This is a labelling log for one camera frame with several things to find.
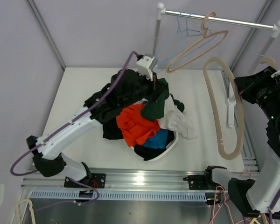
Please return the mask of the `dark green t shirt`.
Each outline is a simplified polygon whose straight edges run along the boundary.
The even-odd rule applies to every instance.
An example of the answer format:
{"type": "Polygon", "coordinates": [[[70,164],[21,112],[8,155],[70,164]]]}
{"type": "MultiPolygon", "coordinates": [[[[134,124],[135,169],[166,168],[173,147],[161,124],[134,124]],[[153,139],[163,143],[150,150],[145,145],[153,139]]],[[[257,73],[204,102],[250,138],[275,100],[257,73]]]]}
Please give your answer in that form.
{"type": "Polygon", "coordinates": [[[176,105],[181,112],[184,112],[184,103],[177,99],[174,99],[174,96],[169,92],[169,85],[166,79],[158,79],[157,84],[165,86],[166,89],[164,91],[161,91],[160,94],[157,94],[157,98],[155,101],[148,101],[144,104],[140,111],[141,116],[151,122],[154,122],[156,119],[163,118],[165,114],[165,100],[169,97],[172,98],[174,105],[176,105]]]}

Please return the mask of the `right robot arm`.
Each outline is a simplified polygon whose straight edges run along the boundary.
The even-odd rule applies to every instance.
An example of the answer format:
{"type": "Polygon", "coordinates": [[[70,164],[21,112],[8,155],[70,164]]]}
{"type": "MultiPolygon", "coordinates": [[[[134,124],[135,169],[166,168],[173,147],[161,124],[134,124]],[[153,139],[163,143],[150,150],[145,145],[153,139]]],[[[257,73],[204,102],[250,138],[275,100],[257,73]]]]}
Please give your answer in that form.
{"type": "Polygon", "coordinates": [[[269,223],[280,220],[280,70],[271,66],[250,76],[234,80],[239,96],[257,104],[268,123],[269,150],[256,180],[243,180],[221,166],[208,166],[203,175],[184,178],[190,190],[215,190],[222,186],[244,217],[257,218],[265,213],[269,223]]]}

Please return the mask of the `blue t shirt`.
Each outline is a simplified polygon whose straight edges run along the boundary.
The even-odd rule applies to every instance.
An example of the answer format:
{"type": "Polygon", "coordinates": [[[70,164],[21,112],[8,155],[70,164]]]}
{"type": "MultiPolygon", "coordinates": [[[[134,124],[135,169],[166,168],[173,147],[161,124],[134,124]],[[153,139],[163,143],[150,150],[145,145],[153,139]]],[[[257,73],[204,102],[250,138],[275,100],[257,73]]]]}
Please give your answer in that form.
{"type": "Polygon", "coordinates": [[[148,138],[143,144],[144,147],[152,149],[164,149],[167,145],[168,130],[159,130],[154,137],[148,138]]]}

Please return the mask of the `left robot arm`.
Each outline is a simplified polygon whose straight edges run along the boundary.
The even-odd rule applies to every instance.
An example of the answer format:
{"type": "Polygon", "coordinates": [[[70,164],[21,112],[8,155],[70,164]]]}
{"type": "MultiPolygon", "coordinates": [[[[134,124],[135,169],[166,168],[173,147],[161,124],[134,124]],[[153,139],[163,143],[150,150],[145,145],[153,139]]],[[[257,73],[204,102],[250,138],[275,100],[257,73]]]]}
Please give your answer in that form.
{"type": "Polygon", "coordinates": [[[33,153],[35,169],[44,177],[66,176],[80,187],[87,187],[93,179],[84,162],[76,162],[62,152],[89,130],[118,116],[121,111],[143,98],[155,99],[157,75],[152,78],[131,69],[121,69],[111,77],[100,91],[88,98],[84,105],[67,123],[47,136],[29,136],[29,148],[36,147],[33,153]]]}

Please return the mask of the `orange t shirt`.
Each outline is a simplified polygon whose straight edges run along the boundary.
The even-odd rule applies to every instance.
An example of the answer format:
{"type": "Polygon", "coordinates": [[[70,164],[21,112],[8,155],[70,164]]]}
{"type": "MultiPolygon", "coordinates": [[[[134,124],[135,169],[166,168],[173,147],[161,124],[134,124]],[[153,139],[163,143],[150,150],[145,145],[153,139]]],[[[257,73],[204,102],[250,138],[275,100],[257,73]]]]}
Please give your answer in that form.
{"type": "Polygon", "coordinates": [[[134,104],[122,110],[116,117],[118,128],[129,147],[143,145],[161,129],[158,121],[149,121],[140,114],[145,104],[134,104]]]}

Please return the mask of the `white printed t shirt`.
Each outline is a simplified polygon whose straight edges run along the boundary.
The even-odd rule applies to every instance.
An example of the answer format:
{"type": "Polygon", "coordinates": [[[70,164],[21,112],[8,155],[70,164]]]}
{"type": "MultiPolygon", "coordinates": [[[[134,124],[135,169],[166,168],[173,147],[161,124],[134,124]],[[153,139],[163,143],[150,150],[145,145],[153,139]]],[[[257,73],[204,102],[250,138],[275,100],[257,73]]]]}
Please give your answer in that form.
{"type": "Polygon", "coordinates": [[[177,132],[188,140],[198,137],[191,117],[178,109],[171,95],[165,100],[164,116],[157,121],[160,128],[177,132]]]}

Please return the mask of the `black t shirt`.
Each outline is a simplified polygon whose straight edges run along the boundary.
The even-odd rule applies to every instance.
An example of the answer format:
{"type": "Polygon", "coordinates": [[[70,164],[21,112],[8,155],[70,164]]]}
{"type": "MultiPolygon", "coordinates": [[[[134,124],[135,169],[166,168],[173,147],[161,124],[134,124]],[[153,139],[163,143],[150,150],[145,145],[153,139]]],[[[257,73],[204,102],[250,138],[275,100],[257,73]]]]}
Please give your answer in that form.
{"type": "MultiPolygon", "coordinates": [[[[103,124],[103,138],[107,140],[124,139],[115,118],[103,124]]],[[[161,129],[154,137],[147,139],[143,145],[132,146],[132,149],[143,161],[154,161],[169,152],[176,140],[177,134],[175,132],[161,129]]]]}

